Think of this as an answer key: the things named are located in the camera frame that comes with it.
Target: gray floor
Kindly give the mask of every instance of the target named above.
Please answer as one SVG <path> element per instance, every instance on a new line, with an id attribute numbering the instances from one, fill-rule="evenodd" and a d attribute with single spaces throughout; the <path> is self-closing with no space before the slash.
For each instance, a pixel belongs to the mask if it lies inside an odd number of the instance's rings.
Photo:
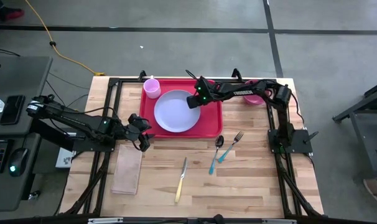
<path id="1" fill-rule="evenodd" d="M 10 24 L 37 25 L 24 1 L 26 16 Z M 49 25 L 124 27 L 266 28 L 260 0 L 31 0 Z M 269 0 L 277 29 L 377 30 L 377 0 Z M 58 49 L 108 75 L 229 76 L 239 68 L 246 77 L 275 77 L 267 34 L 52 32 Z M 361 184 L 368 170 L 349 121 L 331 117 L 361 98 L 377 84 L 377 35 L 277 35 L 284 77 L 294 78 L 300 107 L 310 131 L 317 182 L 325 214 L 377 222 L 377 202 Z M 0 48 L 21 55 L 51 55 L 52 73 L 89 87 L 92 74 L 60 59 L 45 32 L 0 30 Z M 87 90 L 49 82 L 66 103 Z M 73 105 L 82 110 L 86 99 Z M 64 174 L 47 174 L 38 185 L 43 196 L 23 203 L 2 218 L 51 215 L 62 196 Z"/>

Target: blue spoon handle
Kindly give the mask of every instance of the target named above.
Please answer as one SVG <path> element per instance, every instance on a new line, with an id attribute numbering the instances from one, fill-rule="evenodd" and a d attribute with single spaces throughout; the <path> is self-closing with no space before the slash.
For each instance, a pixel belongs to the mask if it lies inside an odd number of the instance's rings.
<path id="1" fill-rule="evenodd" d="M 225 157 L 227 156 L 228 152 L 233 148 L 234 144 L 232 144 L 223 155 L 218 159 L 218 162 L 221 163 L 225 160 Z"/>
<path id="2" fill-rule="evenodd" d="M 215 153 L 215 156 L 213 157 L 213 160 L 212 160 L 211 167 L 209 168 L 209 174 L 210 174 L 210 175 L 213 174 L 213 170 L 215 169 L 216 155 L 217 155 L 217 152 Z"/>

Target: beige cloth napkin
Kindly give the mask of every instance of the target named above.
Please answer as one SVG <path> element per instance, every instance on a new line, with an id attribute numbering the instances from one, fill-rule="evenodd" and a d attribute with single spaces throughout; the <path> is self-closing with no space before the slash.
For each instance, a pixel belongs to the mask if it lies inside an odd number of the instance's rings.
<path id="1" fill-rule="evenodd" d="M 142 153 L 133 146 L 119 146 L 112 193 L 136 195 Z"/>

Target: black phone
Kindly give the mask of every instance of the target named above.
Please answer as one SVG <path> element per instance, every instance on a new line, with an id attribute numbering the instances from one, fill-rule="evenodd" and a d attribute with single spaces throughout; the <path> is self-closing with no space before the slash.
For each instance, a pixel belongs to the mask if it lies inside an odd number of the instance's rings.
<path id="1" fill-rule="evenodd" d="M 24 95 L 9 96 L 3 109 L 0 125 L 17 124 L 25 100 L 26 97 Z"/>

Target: butter knife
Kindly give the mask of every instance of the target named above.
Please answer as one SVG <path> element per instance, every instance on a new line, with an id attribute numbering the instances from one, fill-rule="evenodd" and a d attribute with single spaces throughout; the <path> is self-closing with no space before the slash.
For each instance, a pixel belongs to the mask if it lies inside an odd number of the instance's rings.
<path id="1" fill-rule="evenodd" d="M 177 187 L 177 191 L 176 191 L 175 203 L 179 202 L 180 200 L 180 194 L 182 193 L 182 184 L 183 184 L 184 176 L 186 175 L 186 170 L 187 170 L 187 157 L 184 159 L 182 175 L 180 176 L 179 186 Z"/>

